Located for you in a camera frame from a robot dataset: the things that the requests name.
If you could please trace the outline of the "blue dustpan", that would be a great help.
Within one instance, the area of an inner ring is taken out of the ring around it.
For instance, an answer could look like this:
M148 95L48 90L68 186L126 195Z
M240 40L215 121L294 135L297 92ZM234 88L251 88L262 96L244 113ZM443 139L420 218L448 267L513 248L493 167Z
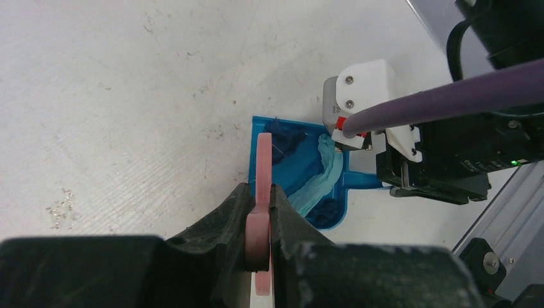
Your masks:
M253 193L255 192L255 156L258 134L264 132L264 127L274 119L260 116L254 116L252 119L248 181ZM320 135L326 134L327 130L323 125L318 124L284 119L279 119L279 121L284 126L292 130L303 131L307 135L293 155L285 158L279 164L273 165L273 183L280 185L285 194L290 196L300 189L307 180L323 171L318 152L318 139ZM342 154L344 165L341 176L334 188L320 200L335 199L339 205L339 212L333 224L328 228L317 228L318 230L330 230L342 222L348 208L348 191L350 189L382 189L384 187L376 175L352 171L349 167L350 154L347 151Z

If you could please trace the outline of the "pink hand brush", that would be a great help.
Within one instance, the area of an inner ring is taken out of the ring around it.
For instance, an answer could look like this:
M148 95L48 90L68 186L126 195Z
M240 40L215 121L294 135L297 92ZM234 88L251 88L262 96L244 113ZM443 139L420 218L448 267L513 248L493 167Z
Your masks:
M244 257L255 274L255 293L271 293L270 203L272 186L272 136L260 133L255 156L255 206L246 217Z

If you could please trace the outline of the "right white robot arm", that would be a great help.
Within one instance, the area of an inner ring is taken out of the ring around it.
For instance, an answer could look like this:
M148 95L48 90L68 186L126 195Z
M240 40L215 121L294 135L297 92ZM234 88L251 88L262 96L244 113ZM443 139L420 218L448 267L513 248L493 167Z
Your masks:
M472 29L495 70L543 60L542 1L458 1L464 15L450 32L446 55L454 81L463 80L461 42ZM410 127L421 162L391 145L376 157L378 179L397 198L422 197L456 205L484 201L489 174L543 160L543 102L448 117Z

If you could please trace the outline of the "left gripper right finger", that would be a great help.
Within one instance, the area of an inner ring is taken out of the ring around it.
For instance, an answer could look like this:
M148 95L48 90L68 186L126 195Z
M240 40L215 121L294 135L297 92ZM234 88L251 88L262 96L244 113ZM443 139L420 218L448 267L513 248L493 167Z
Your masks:
M483 307L468 268L440 246L335 244L271 187L275 307Z

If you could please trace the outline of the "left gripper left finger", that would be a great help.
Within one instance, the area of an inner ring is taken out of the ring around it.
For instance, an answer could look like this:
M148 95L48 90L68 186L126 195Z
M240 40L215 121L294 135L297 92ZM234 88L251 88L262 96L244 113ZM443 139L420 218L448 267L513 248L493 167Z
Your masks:
M22 237L1 243L2 307L248 307L246 216L239 184L183 232Z

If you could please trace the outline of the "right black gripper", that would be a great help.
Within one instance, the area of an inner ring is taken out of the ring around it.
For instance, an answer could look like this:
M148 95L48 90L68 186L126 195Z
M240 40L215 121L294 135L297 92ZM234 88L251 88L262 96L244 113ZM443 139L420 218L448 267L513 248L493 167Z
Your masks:
M543 116L477 114L420 123L412 162L392 146L376 156L377 177L391 196L418 196L464 205L484 201L488 175L543 160Z

